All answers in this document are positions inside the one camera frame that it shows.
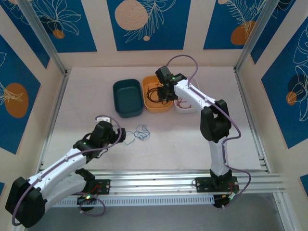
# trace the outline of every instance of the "purple cable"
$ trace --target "purple cable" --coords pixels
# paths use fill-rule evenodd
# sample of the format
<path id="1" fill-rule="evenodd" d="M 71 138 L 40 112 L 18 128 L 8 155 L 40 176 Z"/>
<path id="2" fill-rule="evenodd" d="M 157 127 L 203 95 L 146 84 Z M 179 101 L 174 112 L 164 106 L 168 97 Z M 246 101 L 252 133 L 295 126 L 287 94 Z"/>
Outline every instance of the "purple cable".
<path id="1" fill-rule="evenodd" d="M 117 140 L 116 140 L 112 145 L 110 145 L 110 146 L 108 146 L 108 147 L 89 149 L 89 150 L 84 150 L 84 151 L 82 151 L 82 152 L 76 153 L 76 154 L 70 156 L 70 157 L 68 158 L 68 160 L 74 158 L 75 156 L 84 154 L 84 153 L 95 152 L 95 151 L 103 151 L 103 150 L 109 149 L 109 148 L 115 146 L 115 145 L 119 142 L 119 140 L 121 139 L 121 136 L 122 136 L 122 129 L 121 129 L 120 124 L 119 124 L 114 118 L 112 118 L 111 116 L 99 115 L 99 116 L 97 116 L 96 118 L 98 118 L 98 117 L 108 117 L 108 118 L 110 118 L 111 120 L 115 121 L 115 123 L 116 123 L 117 126 L 119 127 L 119 137 L 117 138 Z M 42 175 L 40 176 L 41 179 L 43 179 L 43 178 L 44 178 L 45 176 L 47 176 L 50 172 L 54 171 L 58 166 L 60 166 L 61 164 L 65 163 L 65 162 L 67 162 L 67 161 L 66 161 L 66 160 L 60 161 L 58 164 L 56 164 L 56 165 L 53 166 L 51 169 L 49 169 L 49 170 L 46 171 L 44 174 L 42 174 Z M 28 193 L 38 182 L 39 182 L 39 180 L 35 180 L 35 181 L 26 189 L 26 191 L 22 194 L 22 196 L 19 198 L 19 200 L 18 200 L 18 202 L 17 202 L 17 204 L 16 204 L 16 207 L 15 207 L 15 209 L 14 209 L 14 211 L 13 211 L 13 216 L 12 216 L 12 224 L 13 224 L 14 226 L 21 225 L 21 223 L 16 223 L 16 222 L 15 222 L 15 218 L 16 218 L 17 211 L 18 211 L 18 209 L 19 209 L 19 206 L 20 206 L 21 202 L 23 201 L 23 199 L 24 199 L 25 196 L 27 195 L 27 193 Z"/>
<path id="2" fill-rule="evenodd" d="M 239 197 L 240 195 L 242 195 L 242 193 L 247 189 L 248 185 L 250 184 L 251 182 L 251 174 L 245 170 L 242 170 L 242 169 L 236 169 L 236 168 L 233 168 L 233 167 L 230 167 L 228 164 L 227 164 L 227 158 L 226 158 L 226 150 L 225 150 L 225 143 L 227 141 L 230 141 L 230 140 L 235 140 L 235 139 L 239 139 L 242 134 L 241 134 L 241 131 L 239 129 L 239 127 L 236 125 L 236 123 L 231 119 L 230 116 L 227 115 L 227 113 L 225 113 L 220 107 L 218 107 L 216 104 L 212 103 L 211 101 L 207 100 L 202 94 L 200 94 L 199 92 L 197 92 L 195 89 L 191 88 L 190 86 L 190 82 L 191 82 L 191 79 L 196 75 L 197 71 L 198 71 L 198 62 L 193 58 L 191 57 L 190 55 L 186 55 L 186 54 L 180 54 L 180 55 L 176 55 L 174 56 L 173 58 L 171 58 L 167 65 L 168 66 L 170 64 L 170 62 L 172 60 L 174 60 L 175 58 L 178 58 L 178 57 L 188 57 L 190 59 L 192 59 L 194 61 L 194 63 L 196 64 L 196 70 L 195 72 L 192 74 L 192 76 L 188 79 L 188 86 L 189 86 L 189 89 L 191 89 L 194 93 L 196 93 L 198 96 L 200 96 L 205 102 L 211 104 L 212 106 L 214 106 L 217 110 L 219 110 L 231 123 L 232 125 L 235 127 L 235 129 L 237 130 L 237 132 L 239 133 L 238 136 L 235 136 L 235 137 L 230 137 L 230 138 L 226 138 L 223 142 L 222 142 L 222 157 L 223 157 L 223 162 L 225 164 L 226 167 L 228 167 L 229 169 L 231 170 L 234 170 L 234 171 L 238 171 L 238 172 L 243 172 L 243 173 L 246 173 L 248 176 L 249 176 L 249 179 L 248 179 L 248 182 L 247 184 L 245 185 L 245 187 L 234 197 L 234 200 Z"/>
<path id="3" fill-rule="evenodd" d="M 103 210 L 103 212 L 101 212 L 101 213 L 99 213 L 99 214 L 90 214 L 90 213 L 85 213 L 84 211 L 82 211 L 82 209 L 81 209 L 81 205 L 86 201 L 86 200 L 84 200 L 83 202 L 81 202 L 80 203 L 80 205 L 79 205 L 79 210 L 80 210 L 80 212 L 81 212 L 81 214 L 83 214 L 83 215 L 86 215 L 86 216 L 89 216 L 89 217 L 100 217 L 100 216 L 102 216 L 102 215 L 104 215 L 105 214 L 105 212 L 106 212 L 106 206 L 105 206 L 105 204 L 104 204 L 104 202 L 98 197 L 98 196 L 95 196 L 95 195 L 92 195 L 92 194 L 89 194 L 89 193 L 86 193 L 86 192 L 77 192 L 77 193 L 74 193 L 73 195 L 88 195 L 88 196 L 91 196 L 91 197 L 93 197 L 94 199 L 96 199 L 97 201 L 99 201 L 102 205 L 103 205 L 103 207 L 104 207 L 104 210 Z"/>
<path id="4" fill-rule="evenodd" d="M 187 54 L 179 54 L 179 55 L 176 55 L 176 56 L 174 56 L 173 58 L 171 58 L 171 59 L 168 61 L 168 63 L 166 64 L 166 66 L 168 66 L 168 65 L 171 63 L 172 60 L 174 60 L 175 58 L 178 58 L 178 57 L 188 57 L 188 58 L 190 58 L 191 60 L 193 60 L 194 63 L 196 64 L 196 69 L 195 69 L 194 73 L 193 73 L 192 76 L 190 76 L 190 78 L 188 79 L 188 86 L 189 86 L 190 83 L 191 83 L 192 78 L 193 78 L 193 77 L 197 74 L 197 72 L 198 72 L 198 68 L 199 68 L 198 62 L 197 62 L 197 60 L 195 60 L 195 59 L 194 59 L 193 57 L 191 57 L 190 55 L 187 55 Z"/>

